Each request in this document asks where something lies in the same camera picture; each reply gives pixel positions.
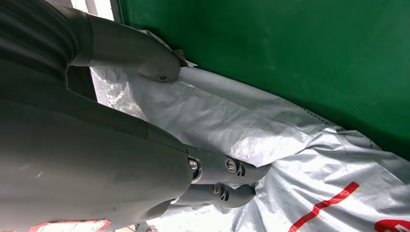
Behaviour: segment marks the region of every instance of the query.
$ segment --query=wrinkled tarp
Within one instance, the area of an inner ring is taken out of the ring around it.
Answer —
[[[182,142],[272,168],[237,209],[188,207],[161,232],[410,230],[410,162],[278,96],[197,68],[177,82],[92,68],[98,101]]]

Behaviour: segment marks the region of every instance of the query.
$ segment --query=green wall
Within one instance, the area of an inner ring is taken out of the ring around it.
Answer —
[[[409,0],[119,0],[199,67],[410,159]]]

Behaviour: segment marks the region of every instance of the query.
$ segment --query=red marking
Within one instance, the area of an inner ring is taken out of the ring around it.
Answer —
[[[111,222],[108,221],[108,220],[56,221],[56,222],[52,222],[52,223],[51,223],[51,222],[46,222],[46,223],[43,223],[43,224],[40,224],[40,225],[33,226],[33,227],[30,229],[29,232],[38,232],[39,229],[40,229],[42,226],[46,226],[46,225],[50,225],[50,224],[54,224],[54,223],[81,223],[81,222],[89,222],[89,221],[93,221],[93,222],[95,222],[95,221],[102,221],[102,222],[105,223],[99,230],[97,230],[97,232],[102,232],[103,229],[105,229],[107,226],[109,226],[109,225],[111,224]]]
[[[351,182],[349,185],[347,185],[338,195],[332,197],[331,199],[327,201],[322,201],[316,205],[313,206],[313,210],[310,211],[308,214],[302,216],[297,222],[295,222],[291,228],[289,229],[289,232],[296,232],[298,229],[300,229],[306,222],[312,220],[315,218],[318,214],[319,211],[323,208],[326,208],[330,206],[331,204],[337,204],[341,202],[342,200],[346,199],[350,194],[352,194],[360,185],[357,184],[356,182]]]
[[[406,232],[410,231],[410,221],[405,220],[392,220],[385,219],[380,220],[374,224],[374,230],[377,232]]]

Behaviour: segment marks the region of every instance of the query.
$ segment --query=metal screw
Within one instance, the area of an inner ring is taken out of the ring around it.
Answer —
[[[233,160],[230,159],[230,158],[227,158],[225,164],[226,164],[226,168],[228,169],[228,171],[229,171],[230,173],[236,173],[236,164],[235,164],[235,161],[233,161]]]
[[[215,196],[219,197],[220,196],[220,186],[214,185],[214,187],[212,188],[212,192],[215,194]]]
[[[162,76],[162,77],[160,77],[160,81],[162,81],[162,82],[167,82],[167,81],[168,81],[168,77]]]
[[[191,160],[191,159],[190,159],[189,164],[190,164],[190,168],[191,168],[192,170],[197,170],[197,169],[198,169],[198,163],[195,162],[194,160]]]

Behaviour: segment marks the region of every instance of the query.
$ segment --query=screw head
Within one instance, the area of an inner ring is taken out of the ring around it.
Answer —
[[[194,160],[189,160],[189,165],[190,165],[190,168],[192,169],[192,170],[197,170],[198,169],[198,163],[197,162],[195,162]]]
[[[219,185],[214,185],[212,188],[212,192],[215,194],[215,196],[220,196],[220,186]]]
[[[233,161],[233,160],[230,159],[230,158],[227,158],[227,159],[226,159],[226,162],[225,162],[225,165],[226,165],[226,168],[228,169],[228,171],[229,171],[230,173],[236,173],[236,164],[235,164],[235,161]]]

